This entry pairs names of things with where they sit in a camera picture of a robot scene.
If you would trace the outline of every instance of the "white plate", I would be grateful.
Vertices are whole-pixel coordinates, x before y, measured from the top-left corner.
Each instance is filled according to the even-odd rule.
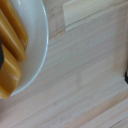
[[[12,95],[29,86],[39,74],[48,49],[49,29],[45,7],[42,0],[10,0],[23,22],[29,41],[26,60],[20,63],[22,77]]]

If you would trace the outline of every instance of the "light wood surface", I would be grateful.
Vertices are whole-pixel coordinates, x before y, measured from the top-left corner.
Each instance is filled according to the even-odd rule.
[[[44,4],[45,64],[27,89],[0,99],[0,128],[128,128],[128,0]]]

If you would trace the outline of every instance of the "table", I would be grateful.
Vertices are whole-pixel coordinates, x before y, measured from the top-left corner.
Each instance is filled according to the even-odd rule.
[[[0,128],[128,127],[128,0],[44,0],[45,64],[0,100]]]

